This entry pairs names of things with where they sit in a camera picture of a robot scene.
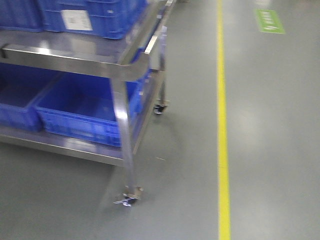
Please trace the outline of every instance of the yellow floor line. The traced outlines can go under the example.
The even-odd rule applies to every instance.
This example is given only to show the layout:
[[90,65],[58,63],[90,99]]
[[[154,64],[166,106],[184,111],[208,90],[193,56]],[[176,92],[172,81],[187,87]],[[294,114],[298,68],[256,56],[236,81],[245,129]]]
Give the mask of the yellow floor line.
[[231,239],[223,0],[217,0],[217,161],[219,240]]

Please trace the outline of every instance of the caster wheel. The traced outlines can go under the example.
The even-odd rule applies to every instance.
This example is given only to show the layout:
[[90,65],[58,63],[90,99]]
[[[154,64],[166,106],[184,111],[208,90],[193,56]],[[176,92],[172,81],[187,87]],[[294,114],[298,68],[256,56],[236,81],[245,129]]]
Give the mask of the caster wheel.
[[153,112],[157,115],[161,115],[167,106],[156,104],[153,108]]
[[126,197],[126,201],[124,201],[122,204],[123,206],[131,207],[136,201],[137,199]]

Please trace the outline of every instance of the upper shelf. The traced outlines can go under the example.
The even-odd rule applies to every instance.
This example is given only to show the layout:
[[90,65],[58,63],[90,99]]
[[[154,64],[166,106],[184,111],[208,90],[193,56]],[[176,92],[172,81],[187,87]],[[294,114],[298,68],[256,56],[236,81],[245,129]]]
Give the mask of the upper shelf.
[[0,62],[134,81],[149,67],[149,56],[131,60],[165,24],[175,0],[149,4],[130,32],[120,40],[56,32],[0,30]]

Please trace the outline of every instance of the green floor sign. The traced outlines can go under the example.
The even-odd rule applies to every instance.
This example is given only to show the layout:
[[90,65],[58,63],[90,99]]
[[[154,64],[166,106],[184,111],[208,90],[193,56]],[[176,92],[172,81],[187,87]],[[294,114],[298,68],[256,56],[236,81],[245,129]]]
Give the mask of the green floor sign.
[[261,32],[275,34],[286,33],[276,11],[267,9],[256,9],[255,14]]

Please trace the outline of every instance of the lower shelf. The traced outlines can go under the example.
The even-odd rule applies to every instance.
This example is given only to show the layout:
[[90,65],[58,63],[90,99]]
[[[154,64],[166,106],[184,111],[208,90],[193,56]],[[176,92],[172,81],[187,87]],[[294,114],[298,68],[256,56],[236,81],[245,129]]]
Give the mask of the lower shelf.
[[[146,106],[139,114],[132,131],[132,149],[135,154],[145,132],[150,115],[158,97],[164,73],[153,70],[150,78],[151,91],[148,93]],[[124,166],[122,149],[72,137],[56,135],[45,131],[29,132],[11,127],[0,126],[0,142],[67,155],[95,162]]]

